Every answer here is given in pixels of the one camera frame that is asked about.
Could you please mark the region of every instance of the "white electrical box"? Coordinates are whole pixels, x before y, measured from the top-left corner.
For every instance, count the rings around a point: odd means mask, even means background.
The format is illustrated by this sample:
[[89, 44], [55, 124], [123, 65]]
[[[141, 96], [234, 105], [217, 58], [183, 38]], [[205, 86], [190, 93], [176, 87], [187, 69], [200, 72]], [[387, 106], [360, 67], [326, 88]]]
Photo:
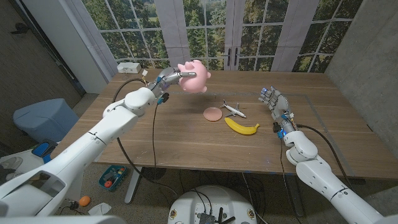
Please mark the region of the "white electrical box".
[[141, 70], [141, 65], [134, 62], [122, 62], [118, 65], [119, 73], [134, 73], [137, 74]]

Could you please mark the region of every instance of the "orange ball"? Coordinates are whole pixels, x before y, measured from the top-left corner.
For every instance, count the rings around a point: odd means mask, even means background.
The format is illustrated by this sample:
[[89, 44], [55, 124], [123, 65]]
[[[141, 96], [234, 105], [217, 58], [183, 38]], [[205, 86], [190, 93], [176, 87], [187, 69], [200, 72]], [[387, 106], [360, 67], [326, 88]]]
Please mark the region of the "orange ball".
[[107, 182], [105, 182], [104, 186], [106, 188], [110, 188], [112, 186], [112, 184], [113, 184], [112, 181], [108, 180]]
[[87, 206], [90, 202], [90, 197], [89, 196], [83, 196], [80, 200], [79, 200], [79, 205], [80, 206]]

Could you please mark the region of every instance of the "banana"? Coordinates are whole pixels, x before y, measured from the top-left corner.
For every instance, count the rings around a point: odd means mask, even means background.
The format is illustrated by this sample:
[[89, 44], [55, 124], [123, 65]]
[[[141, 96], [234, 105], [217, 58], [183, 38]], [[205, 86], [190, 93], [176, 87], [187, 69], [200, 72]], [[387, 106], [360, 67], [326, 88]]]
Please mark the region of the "banana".
[[255, 127], [241, 126], [237, 122], [233, 121], [231, 118], [225, 118], [225, 122], [230, 128], [232, 128], [232, 130], [240, 134], [254, 134], [256, 133], [257, 128], [260, 126], [260, 124], [256, 124]]

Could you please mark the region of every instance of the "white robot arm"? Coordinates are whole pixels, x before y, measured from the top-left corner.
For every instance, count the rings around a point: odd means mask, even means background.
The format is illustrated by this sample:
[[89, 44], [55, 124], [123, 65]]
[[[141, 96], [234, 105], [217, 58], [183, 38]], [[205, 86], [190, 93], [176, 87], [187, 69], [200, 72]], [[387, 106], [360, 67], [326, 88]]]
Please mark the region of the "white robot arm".
[[[169, 97], [165, 91], [171, 84], [178, 83], [182, 77], [195, 76], [195, 72], [166, 68], [155, 82], [110, 104], [103, 113], [103, 119], [55, 159], [0, 186], [0, 217], [54, 214], [68, 197], [76, 177], [112, 140], [130, 130], [148, 106], [165, 102]], [[40, 174], [49, 179], [40, 187], [30, 185], [30, 180]]]
[[348, 223], [376, 223], [383, 218], [332, 173], [314, 143], [297, 129], [289, 102], [278, 90], [263, 88], [259, 100], [271, 110], [274, 132], [290, 147], [286, 156], [300, 180], [328, 199]]

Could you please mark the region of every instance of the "white toy airplane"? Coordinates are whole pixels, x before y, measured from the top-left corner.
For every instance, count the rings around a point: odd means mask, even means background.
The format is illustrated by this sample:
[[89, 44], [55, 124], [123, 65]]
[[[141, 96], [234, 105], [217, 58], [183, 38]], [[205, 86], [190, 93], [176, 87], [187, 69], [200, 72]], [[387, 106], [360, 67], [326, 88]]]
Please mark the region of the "white toy airplane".
[[223, 106], [225, 106], [227, 109], [229, 109], [229, 110], [231, 111], [229, 114], [226, 115], [226, 117], [227, 117], [227, 116], [231, 116], [231, 115], [233, 115], [233, 116], [239, 115], [239, 116], [241, 116], [242, 118], [246, 118], [246, 115], [244, 115], [244, 113], [242, 113], [242, 112], [239, 110], [239, 103], [236, 104], [236, 107], [235, 107], [235, 108], [232, 108], [232, 107], [228, 106], [228, 105], [226, 104], [225, 100], [224, 100], [224, 104], [223, 104], [221, 107], [223, 107]]

